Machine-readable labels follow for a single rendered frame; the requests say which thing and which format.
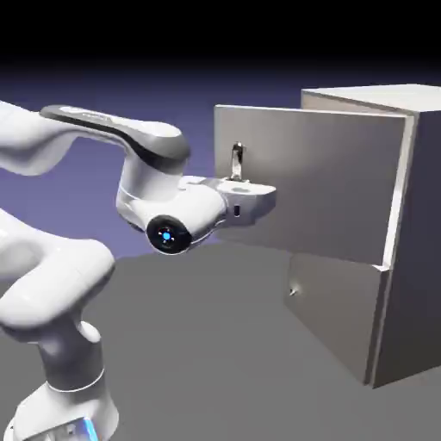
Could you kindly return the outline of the small grey cabinet door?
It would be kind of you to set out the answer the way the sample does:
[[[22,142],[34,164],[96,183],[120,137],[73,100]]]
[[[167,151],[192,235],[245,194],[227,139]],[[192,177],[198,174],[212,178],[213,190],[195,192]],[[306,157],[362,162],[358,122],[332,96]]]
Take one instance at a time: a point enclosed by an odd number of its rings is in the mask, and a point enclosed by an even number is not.
[[[287,309],[362,384],[370,383],[390,268],[295,254]]]

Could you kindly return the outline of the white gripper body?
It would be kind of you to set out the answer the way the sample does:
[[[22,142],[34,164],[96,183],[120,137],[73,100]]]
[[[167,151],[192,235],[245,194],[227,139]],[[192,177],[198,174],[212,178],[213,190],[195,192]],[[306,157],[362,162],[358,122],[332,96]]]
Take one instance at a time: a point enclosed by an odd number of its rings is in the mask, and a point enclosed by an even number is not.
[[[270,185],[221,179],[215,189],[227,205],[224,227],[255,225],[276,206],[276,188]]]

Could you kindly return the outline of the grey cabinet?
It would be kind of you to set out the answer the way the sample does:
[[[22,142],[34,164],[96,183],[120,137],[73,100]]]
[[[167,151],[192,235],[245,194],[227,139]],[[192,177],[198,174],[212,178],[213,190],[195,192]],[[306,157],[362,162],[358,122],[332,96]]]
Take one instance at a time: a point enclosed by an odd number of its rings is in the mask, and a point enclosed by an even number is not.
[[[441,86],[309,88],[304,109],[407,118],[396,229],[370,383],[381,388],[441,367]]]

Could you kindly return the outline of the tall silver door handle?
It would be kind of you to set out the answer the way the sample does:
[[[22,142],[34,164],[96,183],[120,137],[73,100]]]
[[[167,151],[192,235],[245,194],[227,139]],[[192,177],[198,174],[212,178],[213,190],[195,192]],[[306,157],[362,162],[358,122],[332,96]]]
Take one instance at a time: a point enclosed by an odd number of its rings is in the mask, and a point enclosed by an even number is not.
[[[241,142],[233,144],[231,157],[231,174],[229,179],[234,182],[249,183],[250,180],[243,176],[243,157],[245,147]]]

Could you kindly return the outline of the large grey cabinet door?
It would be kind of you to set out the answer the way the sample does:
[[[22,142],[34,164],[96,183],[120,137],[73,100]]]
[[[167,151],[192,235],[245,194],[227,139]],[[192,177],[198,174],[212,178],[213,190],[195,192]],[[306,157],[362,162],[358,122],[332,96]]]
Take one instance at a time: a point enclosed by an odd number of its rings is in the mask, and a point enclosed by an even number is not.
[[[214,165],[276,188],[276,206],[251,227],[219,237],[246,245],[385,265],[391,259],[404,115],[218,105]]]

